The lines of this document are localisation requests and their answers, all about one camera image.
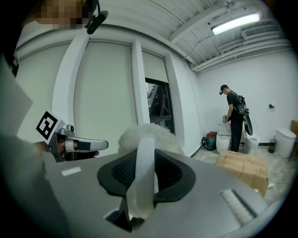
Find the window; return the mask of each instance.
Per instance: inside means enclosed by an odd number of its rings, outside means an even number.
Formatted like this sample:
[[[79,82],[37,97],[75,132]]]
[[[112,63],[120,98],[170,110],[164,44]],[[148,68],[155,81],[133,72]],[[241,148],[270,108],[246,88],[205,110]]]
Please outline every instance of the window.
[[[169,84],[146,78],[146,87],[150,122],[175,134]]]

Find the trash can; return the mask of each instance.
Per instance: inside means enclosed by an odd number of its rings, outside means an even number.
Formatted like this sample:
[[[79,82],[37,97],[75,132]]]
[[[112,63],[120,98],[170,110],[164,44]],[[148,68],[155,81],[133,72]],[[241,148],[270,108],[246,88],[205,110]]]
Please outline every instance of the trash can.
[[[278,141],[277,140],[275,140],[275,139],[271,139],[270,140],[270,142],[269,142],[269,148],[268,148],[268,152],[269,153],[274,153],[274,151],[275,151],[275,147],[276,147],[276,143],[277,143]]]

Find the black shirt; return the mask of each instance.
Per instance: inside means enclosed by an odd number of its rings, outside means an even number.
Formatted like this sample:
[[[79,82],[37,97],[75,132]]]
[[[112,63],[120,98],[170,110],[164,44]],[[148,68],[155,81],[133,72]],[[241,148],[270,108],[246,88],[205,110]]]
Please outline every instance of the black shirt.
[[[243,122],[243,115],[241,115],[239,112],[238,112],[238,109],[237,109],[237,106],[238,106],[238,102],[237,102],[237,96],[233,93],[229,93],[227,95],[227,100],[228,100],[228,104],[233,104],[233,112],[232,112],[232,115],[231,115],[231,121],[232,122],[239,122],[239,123],[242,123]]]

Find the white toilet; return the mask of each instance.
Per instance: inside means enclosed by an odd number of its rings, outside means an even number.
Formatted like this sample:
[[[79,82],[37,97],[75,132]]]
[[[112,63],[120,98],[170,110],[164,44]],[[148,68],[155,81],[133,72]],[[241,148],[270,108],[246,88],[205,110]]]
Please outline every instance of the white toilet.
[[[230,150],[230,147],[231,147],[230,123],[227,123],[226,125],[224,122],[222,122],[219,125],[218,131],[217,131],[216,150],[220,154],[221,151]]]
[[[246,133],[244,130],[244,153],[245,154],[254,154],[255,149],[260,143],[260,138],[256,135],[257,133],[257,123],[255,120],[251,120],[252,124],[252,131],[253,134],[250,136],[249,134]]]

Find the toilet tank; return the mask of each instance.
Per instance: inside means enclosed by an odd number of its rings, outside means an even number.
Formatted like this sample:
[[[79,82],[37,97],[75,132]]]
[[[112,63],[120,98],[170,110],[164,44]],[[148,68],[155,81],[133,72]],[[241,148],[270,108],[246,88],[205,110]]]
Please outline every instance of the toilet tank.
[[[288,129],[281,128],[276,130],[275,139],[277,140],[275,151],[281,157],[288,159],[292,154],[296,135]]]

